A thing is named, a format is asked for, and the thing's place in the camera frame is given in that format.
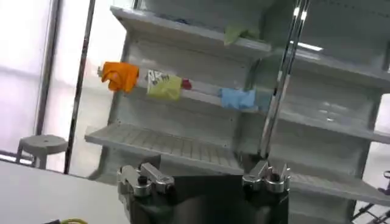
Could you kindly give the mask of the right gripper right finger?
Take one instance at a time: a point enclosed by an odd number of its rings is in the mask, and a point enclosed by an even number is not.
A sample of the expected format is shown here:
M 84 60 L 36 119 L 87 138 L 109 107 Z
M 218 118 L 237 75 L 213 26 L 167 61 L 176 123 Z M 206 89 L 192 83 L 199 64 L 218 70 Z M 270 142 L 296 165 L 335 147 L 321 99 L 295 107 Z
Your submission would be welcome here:
M 253 169 L 242 177 L 243 187 L 258 192 L 262 189 L 273 194 L 288 192 L 291 172 L 286 163 L 259 161 Z

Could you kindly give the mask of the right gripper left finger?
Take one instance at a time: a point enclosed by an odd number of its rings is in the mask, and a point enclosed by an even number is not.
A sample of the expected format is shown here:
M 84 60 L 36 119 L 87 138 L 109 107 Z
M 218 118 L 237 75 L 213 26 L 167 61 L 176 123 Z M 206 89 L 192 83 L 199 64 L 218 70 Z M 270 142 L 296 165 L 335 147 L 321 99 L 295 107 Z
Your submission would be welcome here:
M 117 178 L 121 195 L 132 192 L 136 197 L 148 197 L 153 187 L 158 193 L 166 194 L 175 186 L 172 176 L 163 174 L 151 163 L 142 163 L 138 170 L 131 165 L 122 166 Z

